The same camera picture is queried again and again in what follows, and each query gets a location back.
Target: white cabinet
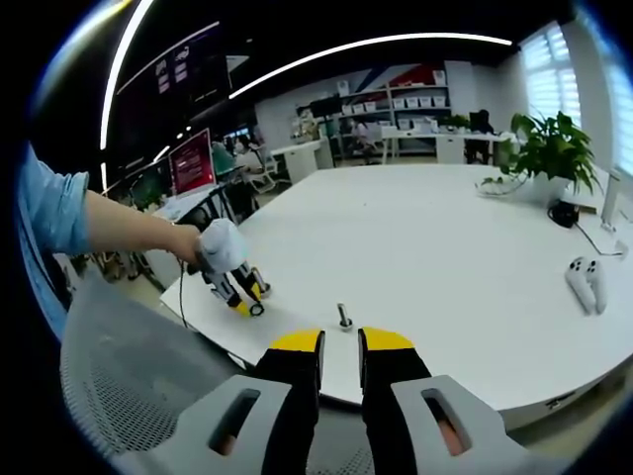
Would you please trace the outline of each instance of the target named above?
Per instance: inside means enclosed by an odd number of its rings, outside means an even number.
[[[464,159],[464,139],[439,136],[435,141],[438,163],[463,165],[466,162]]]

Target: game controller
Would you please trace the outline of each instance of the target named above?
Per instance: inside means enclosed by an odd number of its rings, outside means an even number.
[[[602,266],[597,260],[579,257],[569,265],[565,279],[588,313],[606,309],[606,285]]]

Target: black cable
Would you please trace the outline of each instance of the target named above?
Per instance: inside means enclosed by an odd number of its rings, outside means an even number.
[[[585,238],[587,238],[587,240],[591,243],[591,245],[593,246],[593,248],[595,249],[595,251],[599,254],[599,255],[605,255],[605,256],[614,256],[614,255],[622,255],[624,252],[602,252],[600,249],[597,248],[597,245],[595,245],[595,242],[593,242],[593,239],[591,239],[591,237],[589,237],[589,235],[587,234],[587,232],[581,227],[581,225],[579,225],[578,223],[575,223],[576,227],[581,230],[581,233],[583,233],[583,235],[585,235]]]
[[[182,323],[185,326],[185,329],[188,329],[189,326],[187,325],[187,321],[185,320],[185,311],[182,308],[182,281],[183,278],[185,276],[185,261],[184,260],[178,260],[180,262],[180,290],[178,292],[179,294],[179,301],[180,301],[180,316],[182,317]]]

